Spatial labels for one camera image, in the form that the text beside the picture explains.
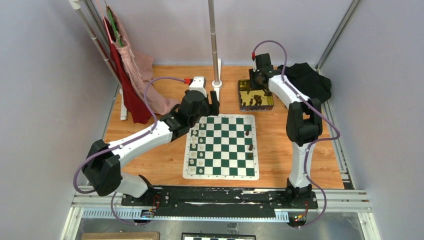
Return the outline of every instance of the pink cloth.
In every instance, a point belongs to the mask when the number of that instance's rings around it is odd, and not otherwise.
[[[124,69],[129,76],[135,93],[143,101],[146,86],[153,77],[152,64],[154,59],[145,53],[131,49],[130,39],[124,26],[113,11],[110,11],[123,44],[123,47],[121,47],[119,42],[116,41],[116,49],[121,56]],[[153,86],[148,88],[147,103],[145,102],[145,104],[148,104],[156,114],[165,115],[178,103],[178,100],[163,97]]]

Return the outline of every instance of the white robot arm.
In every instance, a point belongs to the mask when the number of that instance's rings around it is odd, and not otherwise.
[[[99,196],[117,192],[139,198],[151,187],[143,176],[134,176],[121,169],[137,156],[184,136],[201,117],[217,116],[220,107],[217,94],[210,92],[209,103],[205,85],[204,77],[194,77],[181,104],[175,105],[152,126],[108,144],[102,139],[92,144],[88,157],[110,150],[94,157],[82,168]]]
[[[277,95],[277,97],[284,103],[284,105],[289,109],[290,104],[292,103],[302,103],[300,98],[287,86],[287,84],[291,85],[294,89],[297,90],[295,86],[293,86],[290,81],[284,76],[284,80],[282,80],[281,75],[276,75],[269,79],[269,90]],[[305,100],[309,100],[310,98],[303,93],[300,93]],[[308,147],[307,144],[303,144],[299,146],[295,141],[292,142],[293,145],[293,161],[291,164],[291,172],[288,177],[288,181],[295,188],[304,188],[310,185],[311,183],[306,178],[306,174],[304,173],[304,162],[305,162],[305,152]],[[311,158],[312,151],[314,150],[315,144],[312,145],[309,149],[310,154],[308,155],[306,170],[309,173],[311,171]]]
[[[286,202],[302,202],[312,198],[312,185],[307,178],[311,170],[312,151],[323,132],[322,119],[302,101],[307,101],[321,112],[321,102],[302,94],[286,76],[282,79],[282,70],[274,69],[269,53],[254,55],[255,67],[249,70],[250,85],[254,90],[263,90],[266,95],[274,93],[288,109],[286,133],[293,146],[291,172],[285,189]]]

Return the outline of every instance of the silver pole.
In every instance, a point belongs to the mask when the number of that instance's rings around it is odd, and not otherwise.
[[[106,63],[109,70],[112,72],[112,75],[115,77],[115,80],[118,82],[119,86],[121,87],[121,83],[119,81],[119,78],[117,76],[117,72],[112,65],[111,60],[109,59],[108,55],[105,52],[105,49],[103,48],[102,44],[100,43],[99,39],[97,38],[95,32],[93,31],[92,26],[90,25],[89,21],[87,20],[86,16],[84,15],[83,10],[81,8],[76,10],[79,15],[81,16],[82,20],[84,21],[85,28],[88,31],[88,34],[90,34],[91,40],[93,40],[94,45],[97,47],[97,50],[100,52],[101,56],[103,57],[104,62]]]
[[[209,22],[210,22],[210,40],[212,42],[212,61],[213,61],[213,76],[215,83],[220,82],[218,74],[218,51],[217,51],[217,34],[215,32],[215,10],[214,0],[208,0],[209,3]]]
[[[94,21],[95,28],[100,33],[101,40],[103,40],[103,43],[107,46],[109,41],[103,24],[103,19],[100,17],[99,12],[97,11],[92,1],[84,1],[84,4],[88,10],[88,13]]]
[[[352,0],[350,3],[349,8],[347,8],[346,13],[343,16],[343,19],[341,20],[340,24],[338,25],[334,35],[332,36],[330,42],[328,43],[327,47],[325,48],[324,53],[322,54],[321,58],[318,61],[318,64],[315,66],[316,70],[319,71],[323,67],[323,65],[326,63],[327,59],[329,58],[330,53],[332,52],[334,46],[336,45],[337,41],[339,40],[340,35],[342,35],[343,30],[345,30],[346,25],[348,25],[349,20],[352,18],[352,15],[355,13],[355,10],[357,9],[359,3],[362,0]]]

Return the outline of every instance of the wooden table surface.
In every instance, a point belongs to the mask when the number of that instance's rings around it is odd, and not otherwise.
[[[186,137],[156,147],[137,157],[123,168],[124,172],[145,176],[153,185],[216,186],[216,187],[255,187],[283,188],[286,186],[292,167],[292,143],[286,135],[287,109],[274,95],[275,106],[271,111],[241,112],[239,110],[237,81],[249,78],[248,66],[223,66],[220,93],[220,113],[252,114],[256,121],[256,135],[259,156],[259,180],[203,180],[183,178],[183,163]],[[206,89],[212,90],[214,79],[211,66],[154,66],[154,77],[171,76],[207,79]],[[188,89],[187,84],[174,80],[160,80],[154,87],[165,97],[179,101]],[[120,120],[121,96],[118,95],[105,135],[105,142],[119,140],[153,124],[153,118],[146,125],[133,123],[131,114],[128,120]],[[327,124],[323,124],[320,136],[329,136]],[[343,188],[342,178],[329,141],[317,143],[313,151],[311,178],[323,188]]]

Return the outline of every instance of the red cloth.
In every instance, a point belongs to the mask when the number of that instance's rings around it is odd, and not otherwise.
[[[119,77],[119,81],[122,85],[123,91],[123,104],[126,109],[132,115],[132,121],[134,123],[146,124],[152,114],[147,109],[145,103],[137,96],[136,91],[131,85],[130,79],[128,78],[127,73],[124,70],[121,61],[121,55],[119,54],[117,48],[115,47],[113,42],[109,42],[110,47],[110,59],[115,63],[116,73]]]

